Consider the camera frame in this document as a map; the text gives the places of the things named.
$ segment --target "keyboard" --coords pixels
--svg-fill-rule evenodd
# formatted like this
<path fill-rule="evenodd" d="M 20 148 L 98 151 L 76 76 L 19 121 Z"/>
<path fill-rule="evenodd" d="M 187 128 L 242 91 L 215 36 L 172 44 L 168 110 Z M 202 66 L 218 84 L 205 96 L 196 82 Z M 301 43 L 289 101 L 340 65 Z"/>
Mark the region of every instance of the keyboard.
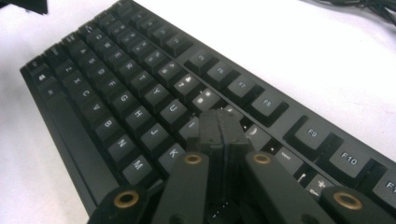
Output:
<path fill-rule="evenodd" d="M 88 214 L 114 188 L 164 182 L 199 115 L 238 117 L 318 197 L 346 186 L 390 214 L 396 165 L 133 1 L 119 1 L 22 69 Z"/>

